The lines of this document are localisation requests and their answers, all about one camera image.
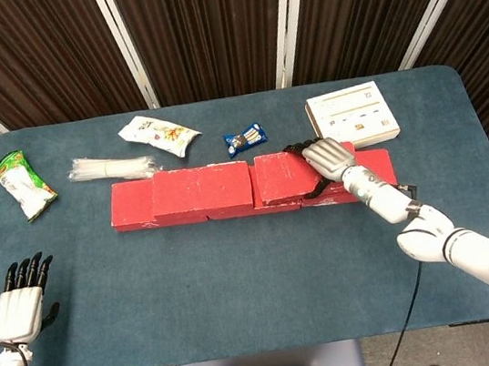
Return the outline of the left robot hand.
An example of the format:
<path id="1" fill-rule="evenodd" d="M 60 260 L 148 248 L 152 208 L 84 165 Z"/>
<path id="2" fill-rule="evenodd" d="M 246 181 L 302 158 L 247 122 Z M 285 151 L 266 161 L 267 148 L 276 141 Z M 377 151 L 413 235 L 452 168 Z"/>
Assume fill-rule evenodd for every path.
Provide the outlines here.
<path id="1" fill-rule="evenodd" d="M 13 262 L 5 274 L 0 295 L 0 347 L 17 349 L 34 341 L 44 329 L 55 323 L 60 303 L 53 302 L 44 314 L 46 282 L 53 256 L 43 253 Z"/>

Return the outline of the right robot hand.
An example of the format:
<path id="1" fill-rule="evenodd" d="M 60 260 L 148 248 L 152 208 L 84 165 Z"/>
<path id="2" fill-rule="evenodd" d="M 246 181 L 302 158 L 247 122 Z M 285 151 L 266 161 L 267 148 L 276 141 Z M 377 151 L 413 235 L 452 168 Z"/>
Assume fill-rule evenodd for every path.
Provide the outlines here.
<path id="1" fill-rule="evenodd" d="M 289 144 L 283 152 L 303 158 L 307 164 L 318 171 L 321 179 L 304 198 L 317 198 L 334 182 L 340 183 L 348 168 L 355 167 L 355 156 L 343 144 L 333 138 L 316 137 L 300 143 Z"/>

